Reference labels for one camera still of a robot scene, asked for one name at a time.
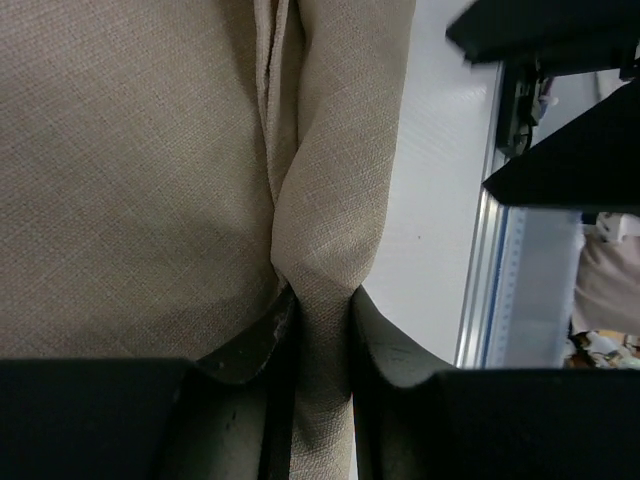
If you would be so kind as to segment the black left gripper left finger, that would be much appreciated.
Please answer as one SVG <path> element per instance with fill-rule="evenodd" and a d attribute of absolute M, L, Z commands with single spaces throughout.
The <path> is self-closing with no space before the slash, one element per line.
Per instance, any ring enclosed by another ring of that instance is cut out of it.
<path fill-rule="evenodd" d="M 283 291 L 198 361 L 1 364 L 5 479 L 285 479 L 299 357 Z"/>

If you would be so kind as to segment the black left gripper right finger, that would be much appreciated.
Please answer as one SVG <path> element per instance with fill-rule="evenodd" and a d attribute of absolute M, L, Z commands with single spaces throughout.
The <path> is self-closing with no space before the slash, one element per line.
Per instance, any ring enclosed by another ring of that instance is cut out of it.
<path fill-rule="evenodd" d="M 350 305 L 350 381 L 362 479 L 635 479 L 633 370 L 458 369 Z"/>

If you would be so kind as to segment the beige cloth napkin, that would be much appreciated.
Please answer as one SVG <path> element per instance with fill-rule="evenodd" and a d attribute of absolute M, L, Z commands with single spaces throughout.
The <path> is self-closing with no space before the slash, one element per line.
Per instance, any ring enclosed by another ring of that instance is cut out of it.
<path fill-rule="evenodd" d="M 347 478 L 414 11 L 3 2 L 2 356 L 198 359 L 291 287 L 291 477 Z"/>

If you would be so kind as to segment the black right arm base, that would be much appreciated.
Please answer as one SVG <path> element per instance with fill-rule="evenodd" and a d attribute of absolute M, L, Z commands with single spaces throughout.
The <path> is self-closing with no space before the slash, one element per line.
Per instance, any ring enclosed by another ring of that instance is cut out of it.
<path fill-rule="evenodd" d="M 545 82 L 534 67 L 504 64 L 495 145 L 505 157 L 517 157 L 530 148 L 542 116 Z"/>

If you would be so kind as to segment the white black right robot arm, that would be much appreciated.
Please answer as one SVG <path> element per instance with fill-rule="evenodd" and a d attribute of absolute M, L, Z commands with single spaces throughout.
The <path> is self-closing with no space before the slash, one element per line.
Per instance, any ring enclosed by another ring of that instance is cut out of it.
<path fill-rule="evenodd" d="M 494 147 L 483 183 L 510 207 L 639 211 L 639 5 L 472 2 L 447 39 L 498 66 Z"/>

